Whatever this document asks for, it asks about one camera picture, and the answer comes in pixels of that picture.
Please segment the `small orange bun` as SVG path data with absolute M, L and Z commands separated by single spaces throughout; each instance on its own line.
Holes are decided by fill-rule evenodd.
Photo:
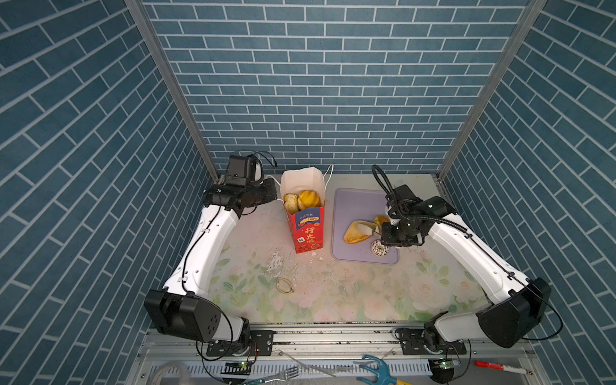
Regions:
M 377 216 L 373 221 L 375 224 L 377 224 L 378 227 L 381 227 L 384 223 L 389 223 L 391 220 L 387 216 L 380 215 Z

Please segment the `chocolate sprinkled donut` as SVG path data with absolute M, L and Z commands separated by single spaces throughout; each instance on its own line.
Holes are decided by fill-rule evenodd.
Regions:
M 380 240 L 374 240 L 371 244 L 371 251 L 377 257 L 384 257 L 389 253 L 389 247 L 382 244 Z

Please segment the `tan bread slice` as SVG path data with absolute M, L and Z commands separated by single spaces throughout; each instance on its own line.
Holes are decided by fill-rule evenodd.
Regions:
M 377 224 L 374 222 L 358 220 L 353 221 L 349 225 L 343 236 L 343 240 L 347 244 L 357 244 L 359 242 L 364 242 L 370 237 L 378 234 L 380 234 L 380 227 L 378 227 Z

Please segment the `small shell shaped bread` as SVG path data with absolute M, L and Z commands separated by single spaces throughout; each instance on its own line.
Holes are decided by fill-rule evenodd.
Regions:
M 300 211 L 298 203 L 298 195 L 288 193 L 283 197 L 284 207 L 289 215 L 295 215 Z

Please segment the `red paper gift bag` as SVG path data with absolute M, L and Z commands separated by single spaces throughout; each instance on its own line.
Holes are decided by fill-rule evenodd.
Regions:
M 321 200 L 319 208 L 305 209 L 295 215 L 289 215 L 284 207 L 296 253 L 305 253 L 323 247 L 326 190 L 333 171 L 333 165 L 329 166 L 325 173 L 316 167 L 288 170 L 282 174 L 280 181 L 274 181 L 280 191 L 278 200 L 282 203 L 286 194 L 298 195 L 303 190 L 314 190 Z

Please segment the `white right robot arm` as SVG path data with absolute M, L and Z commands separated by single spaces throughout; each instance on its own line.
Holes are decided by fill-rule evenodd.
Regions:
M 528 278 L 501 258 L 466 226 L 441 197 L 418 198 L 409 187 L 384 185 L 387 215 L 380 241 L 386 246 L 421 246 L 434 241 L 444 247 L 479 283 L 489 304 L 479 311 L 444 311 L 424 325 L 430 351 L 458 340 L 487 339 L 510 348 L 542 320 L 552 292 L 541 278 Z

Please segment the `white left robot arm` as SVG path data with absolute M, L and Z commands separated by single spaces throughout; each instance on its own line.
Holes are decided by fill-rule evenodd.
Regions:
M 225 341 L 232 350 L 248 346 L 249 320 L 227 316 L 207 297 L 223 246 L 243 211 L 275 201 L 277 190 L 272 178 L 245 186 L 214 184 L 206 190 L 197 229 L 178 267 L 144 300 L 159 333 L 201 343 Z

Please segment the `purple plastic tray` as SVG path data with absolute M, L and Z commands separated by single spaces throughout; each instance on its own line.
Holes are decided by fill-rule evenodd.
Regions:
M 337 189 L 331 239 L 333 256 L 340 261 L 396 264 L 397 249 L 378 242 L 386 208 L 386 194 L 382 191 Z

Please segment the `teal plastic clamp tool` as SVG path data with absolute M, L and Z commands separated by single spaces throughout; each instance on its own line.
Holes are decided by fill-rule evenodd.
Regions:
M 371 361 L 376 363 L 377 367 L 376 368 L 372 368 L 366 365 L 366 362 Z M 394 385 L 409 385 L 408 382 L 405 382 L 403 380 L 397 379 L 395 377 L 392 376 L 388 365 L 385 363 L 385 361 L 383 359 L 380 359 L 376 356 L 373 355 L 364 355 L 362 357 L 362 364 L 359 365 L 360 369 L 365 370 L 366 372 L 370 372 L 374 377 L 375 380 L 371 380 L 369 378 L 365 378 L 365 377 L 357 377 L 356 379 L 364 384 L 367 385 L 372 385 L 372 384 L 376 384 L 376 385 L 389 385 L 389 384 L 394 384 Z

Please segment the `red marker pen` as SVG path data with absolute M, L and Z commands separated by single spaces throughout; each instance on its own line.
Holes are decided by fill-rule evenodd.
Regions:
M 509 372 L 509 373 L 514 373 L 518 375 L 532 375 L 531 371 L 523 367 L 513 367 L 513 366 L 505 365 L 505 364 L 494 364 L 494 363 L 489 363 L 489 362 L 479 361 L 479 360 L 475 360 L 474 363 L 476 367 L 481 367 L 485 369 L 492 369 L 492 370 L 496 370 L 500 372 Z

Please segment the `metal fork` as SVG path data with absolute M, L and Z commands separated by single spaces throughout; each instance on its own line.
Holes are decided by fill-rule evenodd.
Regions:
M 299 367 L 289 367 L 275 375 L 268 375 L 256 380 L 246 381 L 244 385 L 261 385 L 272 382 L 286 382 L 287 380 L 293 380 L 299 376 Z

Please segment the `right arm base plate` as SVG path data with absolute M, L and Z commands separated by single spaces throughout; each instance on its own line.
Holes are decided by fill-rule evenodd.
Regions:
M 394 330 L 404 355 L 465 355 L 467 348 L 462 340 L 446 342 L 434 330 L 401 327 Z

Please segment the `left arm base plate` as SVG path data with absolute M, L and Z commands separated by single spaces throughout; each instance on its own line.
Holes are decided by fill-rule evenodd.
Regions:
M 244 331 L 239 340 L 234 342 L 225 340 L 210 341 L 207 344 L 205 355 L 212 358 L 232 355 L 271 356 L 273 343 L 274 332 L 272 330 Z

